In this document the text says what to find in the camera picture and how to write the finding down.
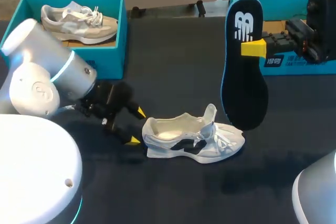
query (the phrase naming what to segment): shoelace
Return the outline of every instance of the shoelace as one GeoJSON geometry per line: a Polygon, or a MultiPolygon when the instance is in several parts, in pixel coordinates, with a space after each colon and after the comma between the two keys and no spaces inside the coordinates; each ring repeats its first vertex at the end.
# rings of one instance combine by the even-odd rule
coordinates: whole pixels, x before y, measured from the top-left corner
{"type": "Polygon", "coordinates": [[[85,18],[79,19],[78,21],[87,21],[94,26],[100,26],[103,21],[103,14],[98,12],[98,6],[92,11],[89,7],[83,6],[82,11],[87,16],[85,18]]]}
{"type": "Polygon", "coordinates": [[[215,124],[213,131],[209,137],[204,137],[201,133],[199,134],[202,139],[208,142],[208,140],[214,140],[217,146],[219,147],[219,150],[222,151],[225,149],[229,144],[231,144],[231,141],[226,138],[225,136],[220,136],[217,134],[218,132],[218,126],[215,124]]]}

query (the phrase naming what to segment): shoe lining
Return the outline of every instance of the shoe lining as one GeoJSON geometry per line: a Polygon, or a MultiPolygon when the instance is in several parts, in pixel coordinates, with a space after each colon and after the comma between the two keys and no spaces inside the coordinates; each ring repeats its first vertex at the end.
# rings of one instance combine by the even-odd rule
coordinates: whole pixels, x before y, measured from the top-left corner
{"type": "Polygon", "coordinates": [[[51,8],[50,6],[44,6],[43,10],[47,16],[48,19],[50,19],[53,22],[59,22],[61,19],[63,19],[63,8],[51,8]]]}
{"type": "Polygon", "coordinates": [[[183,133],[198,133],[205,126],[204,120],[191,116],[181,116],[172,120],[153,120],[153,134],[162,140],[171,140],[183,133]]]}

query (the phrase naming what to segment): white sneaker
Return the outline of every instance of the white sneaker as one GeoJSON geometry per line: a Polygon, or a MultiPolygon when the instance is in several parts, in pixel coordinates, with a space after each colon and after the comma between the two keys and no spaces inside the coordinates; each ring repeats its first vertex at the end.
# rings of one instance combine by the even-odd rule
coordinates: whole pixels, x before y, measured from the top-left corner
{"type": "Polygon", "coordinates": [[[84,44],[97,44],[112,38],[118,30],[115,18],[103,16],[98,7],[91,10],[72,1],[64,8],[44,5],[41,22],[59,40],[78,40],[84,44]]]}
{"type": "Polygon", "coordinates": [[[147,157],[187,156],[208,164],[234,155],[245,143],[243,132],[215,123],[216,112],[216,107],[209,104],[201,118],[188,113],[173,119],[148,118],[142,129],[147,157]]]}

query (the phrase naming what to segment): yellow clamp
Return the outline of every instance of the yellow clamp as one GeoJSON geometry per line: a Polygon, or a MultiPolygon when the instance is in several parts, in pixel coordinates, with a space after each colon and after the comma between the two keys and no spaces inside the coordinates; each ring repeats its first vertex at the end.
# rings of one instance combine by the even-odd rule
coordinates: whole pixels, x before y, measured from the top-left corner
{"type": "Polygon", "coordinates": [[[125,143],[125,145],[138,145],[138,144],[140,144],[140,141],[137,140],[134,136],[131,137],[131,141],[125,143]]]}
{"type": "Polygon", "coordinates": [[[241,45],[242,56],[255,56],[266,58],[266,41],[264,39],[243,42],[241,45]]]}
{"type": "Polygon", "coordinates": [[[143,116],[143,118],[146,118],[145,113],[143,113],[140,107],[138,107],[138,112],[143,116]]]}

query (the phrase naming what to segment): teal shoe box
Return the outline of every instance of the teal shoe box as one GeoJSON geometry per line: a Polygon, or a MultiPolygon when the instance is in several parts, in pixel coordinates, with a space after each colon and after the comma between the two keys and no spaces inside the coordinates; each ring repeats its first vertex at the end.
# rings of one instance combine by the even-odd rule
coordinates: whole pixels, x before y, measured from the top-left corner
{"type": "MultiPolygon", "coordinates": [[[[264,21],[306,19],[308,0],[259,0],[264,12],[264,21]]],[[[260,71],[264,76],[335,74],[336,61],[311,64],[295,52],[276,54],[267,59],[260,58],[260,71]]]]}
{"type": "MultiPolygon", "coordinates": [[[[115,46],[76,47],[71,49],[97,70],[98,79],[122,79],[127,43],[127,13],[124,0],[21,0],[7,27],[0,47],[2,47],[5,39],[13,29],[22,21],[33,18],[40,22],[41,8],[43,5],[63,8],[71,1],[75,1],[82,6],[88,6],[92,10],[98,6],[98,11],[102,12],[104,16],[113,17],[118,20],[115,46]]],[[[8,65],[9,61],[7,57],[2,56],[8,65]]]]}

